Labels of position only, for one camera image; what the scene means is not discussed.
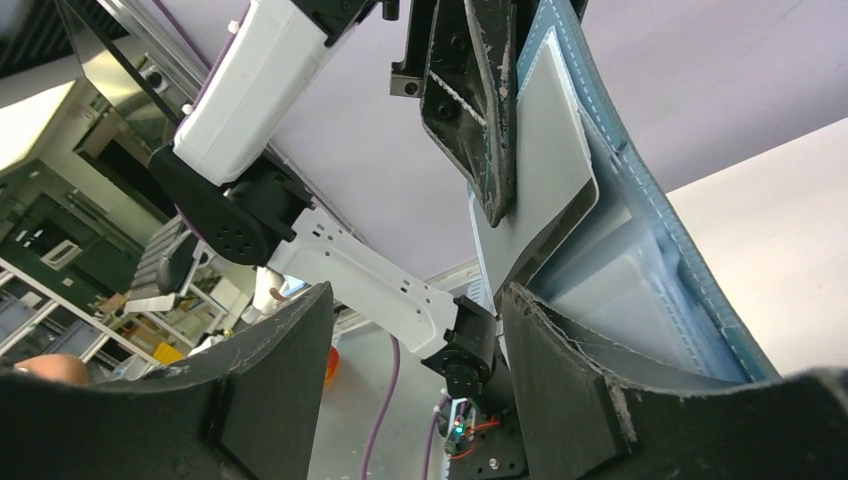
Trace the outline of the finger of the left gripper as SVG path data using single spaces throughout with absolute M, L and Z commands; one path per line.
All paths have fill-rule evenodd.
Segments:
M 390 92 L 416 98 L 424 129 L 469 182 L 491 227 L 517 196 L 518 6 L 414 1 Z

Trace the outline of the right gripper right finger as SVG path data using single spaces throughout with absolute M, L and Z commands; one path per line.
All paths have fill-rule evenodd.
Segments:
M 555 312 L 518 284 L 502 319 L 534 479 L 843 479 L 847 373 L 692 377 Z

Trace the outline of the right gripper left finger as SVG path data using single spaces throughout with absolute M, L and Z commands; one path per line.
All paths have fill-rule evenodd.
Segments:
M 134 381 L 1 377 L 5 479 L 304 479 L 334 326 L 328 283 Z

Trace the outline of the grey card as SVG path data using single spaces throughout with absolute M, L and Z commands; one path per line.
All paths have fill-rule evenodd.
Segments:
M 492 227 L 469 199 L 481 274 L 495 300 L 506 285 L 528 283 L 598 201 L 579 101 L 554 28 L 532 52 L 517 116 L 515 203 Z

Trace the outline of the blue card holder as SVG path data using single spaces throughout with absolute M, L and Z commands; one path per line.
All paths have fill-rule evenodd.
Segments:
M 569 2 L 537 5 L 517 60 L 518 95 L 549 28 L 563 43 L 598 201 L 525 285 L 564 317 L 689 376 L 722 384 L 776 379 L 641 158 Z

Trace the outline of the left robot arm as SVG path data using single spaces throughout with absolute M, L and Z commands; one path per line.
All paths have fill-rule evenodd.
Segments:
M 371 1 L 253 1 L 173 141 L 149 171 L 197 236 L 227 260 L 329 282 L 337 299 L 441 375 L 451 396 L 489 411 L 512 401 L 494 316 L 416 279 L 319 208 L 292 170 L 265 156 L 286 111 Z M 515 203 L 515 1 L 416 1 L 396 95 L 420 101 L 426 133 L 457 167 L 490 226 Z

